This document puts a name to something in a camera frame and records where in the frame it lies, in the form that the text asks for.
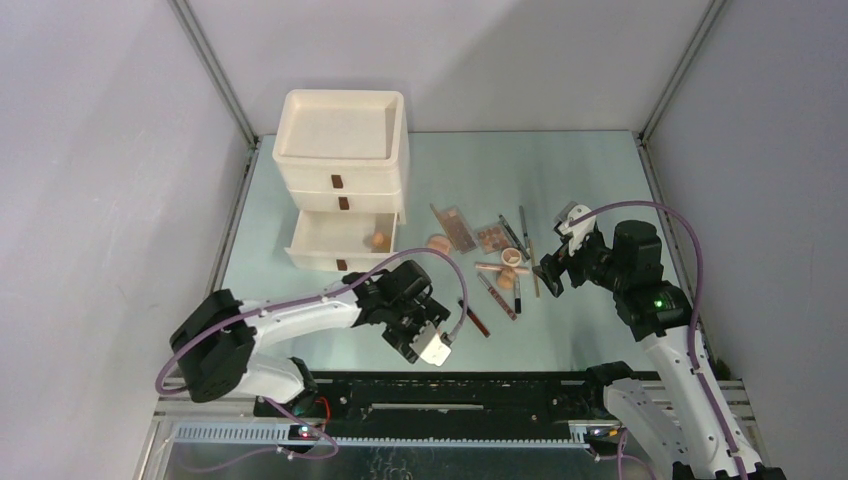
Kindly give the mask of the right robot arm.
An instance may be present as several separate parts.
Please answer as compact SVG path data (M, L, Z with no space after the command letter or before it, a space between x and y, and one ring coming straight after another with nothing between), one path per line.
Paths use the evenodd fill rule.
M616 313L658 373L673 412L667 414L644 392L622 363L596 367L601 379L581 392L585 411L611 414L641 444L670 479L782 479L766 466L732 417L709 369L700 333L691 328L693 309L683 291L664 280L662 242L647 222L627 220L606 244L593 220L555 226L561 247L545 255L534 272L554 296L562 276L573 287L591 282L611 292Z

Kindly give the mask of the white bottom drawer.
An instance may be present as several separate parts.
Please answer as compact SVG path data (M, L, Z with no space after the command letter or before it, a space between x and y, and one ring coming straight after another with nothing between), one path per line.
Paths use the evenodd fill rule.
M295 267L305 270L368 271L394 253L395 213L299 213L292 243L285 248ZM389 248L375 251L371 237L383 232Z

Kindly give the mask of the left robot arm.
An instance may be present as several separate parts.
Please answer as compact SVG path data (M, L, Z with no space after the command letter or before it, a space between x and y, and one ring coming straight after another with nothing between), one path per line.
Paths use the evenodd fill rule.
M407 362L441 366L451 341L440 329L450 312L432 299L432 282L413 260L374 275L352 272L310 300L254 306L217 290L169 339L185 392L195 403L230 393L267 397L292 416L316 403L317 386L304 360L268 355L270 347L305 335L381 325L384 341Z

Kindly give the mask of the white drawer organizer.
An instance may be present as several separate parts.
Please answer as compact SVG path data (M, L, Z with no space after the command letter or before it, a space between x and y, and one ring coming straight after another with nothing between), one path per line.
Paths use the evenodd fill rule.
M292 90L272 156L302 211L402 215L410 171L404 97Z

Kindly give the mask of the round peach powder puff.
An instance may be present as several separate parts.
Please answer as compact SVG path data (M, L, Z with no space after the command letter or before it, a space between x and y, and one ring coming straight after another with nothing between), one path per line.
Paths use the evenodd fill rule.
M449 255L453 250L451 241L446 236L439 234L429 237L426 246L444 255Z

